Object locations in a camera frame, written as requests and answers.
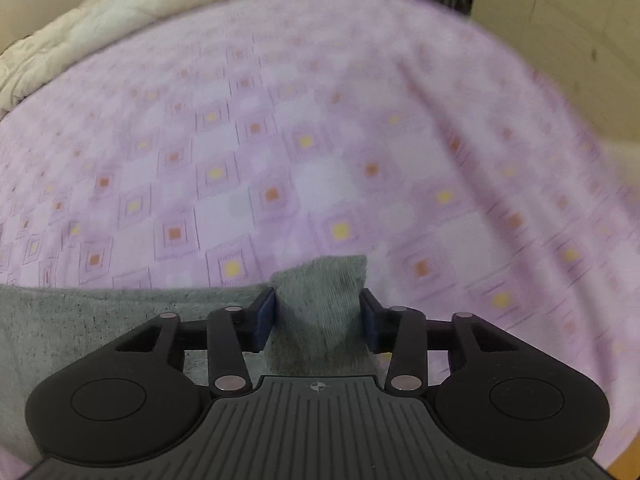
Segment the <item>grey-green knit pants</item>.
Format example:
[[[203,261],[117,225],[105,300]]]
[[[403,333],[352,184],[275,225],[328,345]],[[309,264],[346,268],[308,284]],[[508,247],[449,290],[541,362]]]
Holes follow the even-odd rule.
[[[324,257],[241,287],[91,290],[1,289],[1,446],[39,460],[25,422],[29,393],[44,378],[163,312],[185,321],[230,306],[247,307],[267,288],[279,303],[266,352],[250,359],[261,374],[369,375],[378,368],[361,340],[363,256]]]

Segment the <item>purple checked bed sheet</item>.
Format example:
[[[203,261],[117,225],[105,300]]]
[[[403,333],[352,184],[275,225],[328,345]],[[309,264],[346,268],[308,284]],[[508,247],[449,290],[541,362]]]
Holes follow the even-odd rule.
[[[226,0],[1,123],[1,279],[242,286],[351,255],[384,304],[473,312],[639,429],[639,211],[545,76],[427,0]]]

